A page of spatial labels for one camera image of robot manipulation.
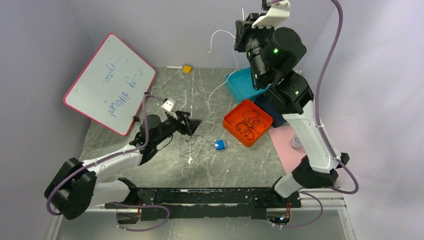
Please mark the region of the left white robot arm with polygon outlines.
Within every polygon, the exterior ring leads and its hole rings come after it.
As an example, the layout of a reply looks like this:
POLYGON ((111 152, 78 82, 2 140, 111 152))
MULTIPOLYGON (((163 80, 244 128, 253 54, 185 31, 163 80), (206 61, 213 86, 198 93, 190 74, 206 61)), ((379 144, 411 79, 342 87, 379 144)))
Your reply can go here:
POLYGON ((72 157, 64 162, 44 192, 47 211, 68 220, 75 219, 92 206, 121 203, 134 207, 139 200, 137 187, 126 178, 107 179, 130 168, 141 166, 158 153, 158 145, 175 132, 192 136, 203 121, 189 112, 146 115, 134 140, 119 150, 93 159, 72 157))

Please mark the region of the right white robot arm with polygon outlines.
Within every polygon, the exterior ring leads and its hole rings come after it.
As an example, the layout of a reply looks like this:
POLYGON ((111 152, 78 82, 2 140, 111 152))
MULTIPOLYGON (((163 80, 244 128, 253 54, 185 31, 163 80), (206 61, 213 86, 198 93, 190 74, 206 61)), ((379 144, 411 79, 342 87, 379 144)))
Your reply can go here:
POLYGON ((340 152, 328 138, 315 114, 314 94, 307 80, 294 71, 307 48, 299 35, 287 27, 256 27, 258 13, 235 22, 234 50, 245 53, 254 89, 265 96, 295 131, 306 154, 290 173, 279 178, 270 193, 270 202, 282 207, 300 189, 332 188, 337 169, 350 157, 340 152))

